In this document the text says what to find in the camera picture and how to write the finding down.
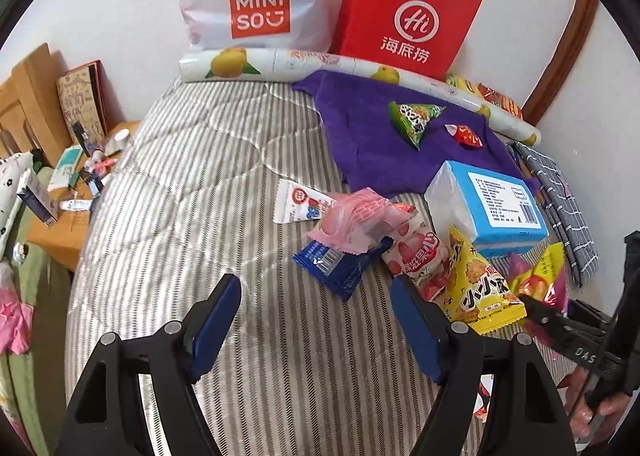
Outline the blue tissue pack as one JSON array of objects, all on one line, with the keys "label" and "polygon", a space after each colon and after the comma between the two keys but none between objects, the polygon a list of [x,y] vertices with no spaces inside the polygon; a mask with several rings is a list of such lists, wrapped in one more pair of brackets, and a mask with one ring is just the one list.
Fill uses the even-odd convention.
[{"label": "blue tissue pack", "polygon": [[440,238],[455,227],[484,257],[526,253],[548,237],[534,196],[512,176],[446,161],[424,200]]}]

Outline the dark blue snack pack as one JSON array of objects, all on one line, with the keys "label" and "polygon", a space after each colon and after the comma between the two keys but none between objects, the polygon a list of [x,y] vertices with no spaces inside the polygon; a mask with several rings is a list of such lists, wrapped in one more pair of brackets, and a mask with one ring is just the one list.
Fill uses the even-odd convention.
[{"label": "dark blue snack pack", "polygon": [[335,297],[346,302],[359,285],[367,268],[391,246],[393,239],[386,236],[365,253],[349,254],[311,240],[307,246],[293,255],[293,261]]}]

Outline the orange chips bag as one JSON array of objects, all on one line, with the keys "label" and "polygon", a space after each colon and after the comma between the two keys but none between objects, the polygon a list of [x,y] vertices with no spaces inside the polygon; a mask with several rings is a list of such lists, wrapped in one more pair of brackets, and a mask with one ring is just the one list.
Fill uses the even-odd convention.
[{"label": "orange chips bag", "polygon": [[483,83],[477,84],[478,90],[480,91],[480,95],[490,102],[494,104],[496,107],[504,110],[505,112],[510,113],[510,115],[523,120],[523,111],[521,107],[510,97],[503,95],[503,93],[498,92],[498,90],[494,90],[493,88],[486,86]]}]

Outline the pink snack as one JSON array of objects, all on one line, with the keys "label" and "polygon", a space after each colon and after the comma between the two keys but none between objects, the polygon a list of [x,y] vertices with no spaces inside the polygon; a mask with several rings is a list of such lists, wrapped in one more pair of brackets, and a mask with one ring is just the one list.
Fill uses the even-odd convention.
[{"label": "pink snack", "polygon": [[336,251],[363,254],[407,224],[415,214],[414,205],[392,202],[366,187],[337,195],[307,237]]}]

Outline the white black dotted pillow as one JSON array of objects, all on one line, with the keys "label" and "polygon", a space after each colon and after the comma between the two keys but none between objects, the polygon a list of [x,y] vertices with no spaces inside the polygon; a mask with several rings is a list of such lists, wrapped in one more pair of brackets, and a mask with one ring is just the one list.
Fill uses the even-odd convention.
[{"label": "white black dotted pillow", "polygon": [[20,204],[17,202],[17,184],[24,172],[32,168],[32,153],[14,153],[0,164],[0,254],[6,252],[6,243]]}]

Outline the yellow chips bag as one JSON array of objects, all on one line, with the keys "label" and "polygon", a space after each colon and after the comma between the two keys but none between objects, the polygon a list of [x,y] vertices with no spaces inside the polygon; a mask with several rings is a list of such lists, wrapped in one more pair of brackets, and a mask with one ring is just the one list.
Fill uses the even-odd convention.
[{"label": "yellow chips bag", "polygon": [[474,83],[473,81],[467,80],[466,78],[462,78],[462,76],[460,75],[456,75],[454,73],[448,72],[446,74],[445,80],[448,85],[457,87],[459,90],[464,90],[465,93],[472,94],[479,98],[483,97],[476,83]]}]

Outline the purple towel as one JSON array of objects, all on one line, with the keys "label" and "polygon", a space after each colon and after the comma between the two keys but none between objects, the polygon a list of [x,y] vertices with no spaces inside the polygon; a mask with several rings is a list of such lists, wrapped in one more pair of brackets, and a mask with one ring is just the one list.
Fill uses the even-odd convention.
[{"label": "purple towel", "polygon": [[[393,198],[424,194],[442,162],[452,160],[522,179],[512,153],[480,115],[433,96],[370,78],[317,71],[292,85],[314,100],[330,153],[352,191],[370,187]],[[388,104],[439,104],[445,112],[415,150],[394,129]],[[480,136],[482,149],[457,144],[445,124],[462,124]]]}]

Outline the red Haidilao paper bag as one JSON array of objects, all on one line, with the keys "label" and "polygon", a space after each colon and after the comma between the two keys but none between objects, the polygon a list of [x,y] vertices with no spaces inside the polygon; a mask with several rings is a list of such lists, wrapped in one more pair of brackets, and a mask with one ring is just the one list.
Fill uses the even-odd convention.
[{"label": "red Haidilao paper bag", "polygon": [[441,80],[483,0],[342,0],[330,52]]}]

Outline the grey checked folded cloth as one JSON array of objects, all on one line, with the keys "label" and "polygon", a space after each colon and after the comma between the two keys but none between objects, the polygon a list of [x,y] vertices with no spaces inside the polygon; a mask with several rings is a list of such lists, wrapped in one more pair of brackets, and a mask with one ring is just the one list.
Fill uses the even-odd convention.
[{"label": "grey checked folded cloth", "polygon": [[597,274],[599,256],[568,182],[551,157],[520,142],[513,143],[511,147],[514,155],[524,162],[529,173],[539,182],[544,214],[563,244],[574,284],[582,288]]}]

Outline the green triangular snack pack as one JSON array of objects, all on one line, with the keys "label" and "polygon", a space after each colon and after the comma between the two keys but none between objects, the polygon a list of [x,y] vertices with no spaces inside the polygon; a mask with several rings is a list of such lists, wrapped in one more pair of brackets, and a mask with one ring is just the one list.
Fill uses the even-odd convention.
[{"label": "green triangular snack pack", "polygon": [[415,150],[420,149],[420,142],[428,124],[439,118],[446,110],[439,104],[388,104],[390,121],[394,129]]}]

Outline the white red lychee jelly pack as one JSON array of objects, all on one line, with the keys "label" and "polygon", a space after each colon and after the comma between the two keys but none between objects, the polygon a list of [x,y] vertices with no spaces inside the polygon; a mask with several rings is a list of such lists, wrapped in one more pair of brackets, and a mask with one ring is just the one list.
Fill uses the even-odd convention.
[{"label": "white red lychee jelly pack", "polygon": [[382,258],[393,276],[406,275],[420,296],[432,302],[446,286],[449,252],[424,217],[416,213],[392,234]]}]

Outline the small red snack pack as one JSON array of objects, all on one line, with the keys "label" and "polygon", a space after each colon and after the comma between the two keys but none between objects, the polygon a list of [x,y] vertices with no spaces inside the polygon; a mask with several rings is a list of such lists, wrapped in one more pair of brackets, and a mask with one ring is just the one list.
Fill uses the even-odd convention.
[{"label": "small red snack pack", "polygon": [[452,139],[462,147],[471,149],[482,149],[483,141],[471,127],[462,124],[445,124],[445,130]]}]

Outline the wooden bedside table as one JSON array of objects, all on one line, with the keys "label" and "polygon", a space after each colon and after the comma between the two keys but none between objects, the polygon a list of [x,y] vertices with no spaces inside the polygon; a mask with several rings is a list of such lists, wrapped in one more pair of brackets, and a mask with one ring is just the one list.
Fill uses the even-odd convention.
[{"label": "wooden bedside table", "polygon": [[[119,123],[108,136],[112,137],[125,129],[132,136],[136,133],[139,124],[140,121]],[[90,188],[81,179],[78,179],[74,190],[57,189],[53,190],[51,195],[55,200],[92,199]],[[53,260],[75,273],[88,234],[89,223],[89,210],[72,212],[58,210],[58,220],[51,226],[43,224],[35,217],[29,225],[26,240],[46,251]]]}]

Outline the white red small sachet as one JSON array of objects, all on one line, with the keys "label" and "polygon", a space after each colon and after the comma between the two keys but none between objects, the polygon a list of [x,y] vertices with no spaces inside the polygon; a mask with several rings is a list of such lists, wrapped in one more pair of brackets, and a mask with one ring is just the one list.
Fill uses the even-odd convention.
[{"label": "white red small sachet", "polygon": [[289,179],[280,179],[272,220],[276,224],[318,221],[335,200],[320,191]]}]

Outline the yellow crispy snack pack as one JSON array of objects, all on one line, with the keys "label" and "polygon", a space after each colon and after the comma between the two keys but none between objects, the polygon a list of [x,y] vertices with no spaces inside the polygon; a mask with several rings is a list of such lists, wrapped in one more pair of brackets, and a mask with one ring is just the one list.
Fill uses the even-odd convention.
[{"label": "yellow crispy snack pack", "polygon": [[504,277],[454,225],[449,228],[445,279],[435,303],[451,323],[462,321],[479,335],[486,335],[527,315],[524,303]]}]

